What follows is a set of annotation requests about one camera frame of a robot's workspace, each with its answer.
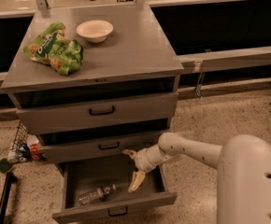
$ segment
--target white bowl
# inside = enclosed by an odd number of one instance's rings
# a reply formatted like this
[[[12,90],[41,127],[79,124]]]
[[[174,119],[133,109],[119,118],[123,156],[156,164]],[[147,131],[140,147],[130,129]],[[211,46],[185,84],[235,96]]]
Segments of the white bowl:
[[[113,29],[113,25],[108,21],[92,20],[80,24],[77,33],[89,42],[98,43],[106,40]]]

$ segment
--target green object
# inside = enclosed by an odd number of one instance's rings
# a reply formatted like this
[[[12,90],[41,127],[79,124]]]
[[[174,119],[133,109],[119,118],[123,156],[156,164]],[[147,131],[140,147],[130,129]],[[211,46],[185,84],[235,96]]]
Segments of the green object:
[[[9,163],[6,158],[0,160],[0,172],[6,174],[13,170],[13,164]]]
[[[52,23],[42,34],[23,48],[31,60],[50,65],[60,75],[68,76],[81,67],[83,47],[76,40],[64,37],[65,26]]]

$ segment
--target black handle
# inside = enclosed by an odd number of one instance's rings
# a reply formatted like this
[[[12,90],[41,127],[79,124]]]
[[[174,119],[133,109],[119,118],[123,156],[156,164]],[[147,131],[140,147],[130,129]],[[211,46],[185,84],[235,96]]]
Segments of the black handle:
[[[120,142],[117,142],[114,146],[107,146],[107,145],[99,145],[100,150],[108,150],[108,149],[115,149],[120,146]]]
[[[111,214],[111,213],[110,213],[110,210],[108,209],[108,215],[109,215],[110,217],[124,216],[124,215],[126,215],[127,213],[128,213],[128,206],[125,206],[125,212],[123,212],[123,213],[118,213],[118,214]]]
[[[111,107],[111,110],[108,110],[108,111],[103,111],[103,112],[93,112],[92,111],[92,109],[90,108],[89,109],[89,114],[91,115],[91,116],[104,116],[104,115],[110,115],[110,114],[112,114],[112,113],[114,113],[115,112],[115,106],[113,105],[112,107]]]

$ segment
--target chip bag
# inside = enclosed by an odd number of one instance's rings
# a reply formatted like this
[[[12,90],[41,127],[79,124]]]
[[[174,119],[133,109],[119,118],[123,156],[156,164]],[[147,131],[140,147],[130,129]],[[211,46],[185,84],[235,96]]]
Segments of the chip bag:
[[[33,61],[50,65],[60,75],[68,76],[78,71],[83,58],[83,47],[76,40],[64,37],[61,22],[52,23],[42,34],[23,48]]]

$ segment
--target countertop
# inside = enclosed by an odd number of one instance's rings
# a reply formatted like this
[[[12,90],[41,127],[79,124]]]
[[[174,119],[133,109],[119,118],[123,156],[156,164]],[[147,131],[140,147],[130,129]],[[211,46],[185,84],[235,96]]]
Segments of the countertop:
[[[76,28],[90,20],[109,21],[114,31],[102,43],[89,43],[77,34]],[[23,53],[23,47],[54,21],[61,21],[66,27],[65,36],[76,39],[84,47],[81,68],[68,77],[29,60]],[[49,8],[34,15],[2,89],[41,90],[48,86],[53,89],[164,74],[173,76],[182,70],[176,53],[145,3]]]

